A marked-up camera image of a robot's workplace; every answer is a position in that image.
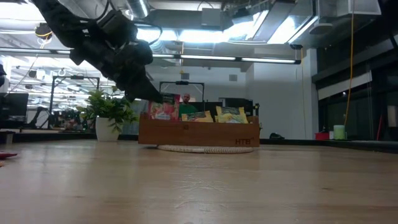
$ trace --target red snack bag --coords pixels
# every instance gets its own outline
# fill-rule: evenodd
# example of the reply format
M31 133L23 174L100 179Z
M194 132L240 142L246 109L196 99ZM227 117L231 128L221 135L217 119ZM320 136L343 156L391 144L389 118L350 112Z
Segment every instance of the red snack bag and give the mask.
M180 95L161 93L163 103L149 102L149 118L178 121Z

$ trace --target woven mat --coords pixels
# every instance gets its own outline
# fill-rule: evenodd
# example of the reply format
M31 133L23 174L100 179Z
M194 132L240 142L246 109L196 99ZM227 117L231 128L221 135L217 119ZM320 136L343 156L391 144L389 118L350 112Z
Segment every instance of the woven mat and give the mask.
M253 147L218 147L218 146L171 146L161 145L158 149L172 152L191 152L209 154L237 154L247 153L254 150Z

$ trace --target potted plant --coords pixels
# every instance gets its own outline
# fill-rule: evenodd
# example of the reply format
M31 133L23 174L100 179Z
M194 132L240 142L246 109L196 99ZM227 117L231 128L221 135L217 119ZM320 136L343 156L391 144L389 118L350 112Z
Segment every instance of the potted plant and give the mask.
M102 90L89 92L86 100L86 108L77 107L81 111L81 117L87 120L95 120L95 129L98 141L117 141L124 123L137 121L130 102L125 99L114 98L112 95L105 96Z

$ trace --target green leaves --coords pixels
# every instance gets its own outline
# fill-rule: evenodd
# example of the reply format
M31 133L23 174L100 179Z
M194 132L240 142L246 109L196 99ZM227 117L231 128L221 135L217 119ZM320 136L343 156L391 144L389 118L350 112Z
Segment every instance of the green leaves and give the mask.
M124 123L131 123L137 121L137 117L134 116L134 112L131 109L130 102L125 99L110 98L104 96L103 91L96 90L89 92L90 96L86 100L88 106L86 108L77 107L78 111L81 111L81 117L85 119L95 119L97 116L100 118L108 118L114 122L110 125L113 127L113 131L122 131L121 126Z

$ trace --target white flower pot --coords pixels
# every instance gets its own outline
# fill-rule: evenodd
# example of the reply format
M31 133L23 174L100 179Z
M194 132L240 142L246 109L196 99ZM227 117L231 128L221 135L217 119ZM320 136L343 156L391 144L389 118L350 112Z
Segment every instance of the white flower pot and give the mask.
M108 120L108 118L97 118L95 121L95 132L97 134L98 141L112 142L117 141L119 137L118 131L113 131L113 126L109 127L109 125L113 124L114 120Z

